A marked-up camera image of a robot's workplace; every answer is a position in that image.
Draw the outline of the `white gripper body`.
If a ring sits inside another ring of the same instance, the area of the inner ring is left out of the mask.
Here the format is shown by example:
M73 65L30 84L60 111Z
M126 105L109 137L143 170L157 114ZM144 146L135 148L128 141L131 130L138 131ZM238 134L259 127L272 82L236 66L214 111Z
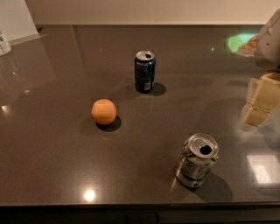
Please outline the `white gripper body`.
M263 70L280 71L280 9L258 33L255 62Z

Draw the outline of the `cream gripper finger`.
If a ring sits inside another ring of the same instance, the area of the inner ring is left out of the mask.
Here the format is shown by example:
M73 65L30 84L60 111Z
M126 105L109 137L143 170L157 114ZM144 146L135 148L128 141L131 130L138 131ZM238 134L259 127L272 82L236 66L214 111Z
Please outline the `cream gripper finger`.
M259 127L280 104L280 73L266 73L248 84L246 104L242 110L243 127Z

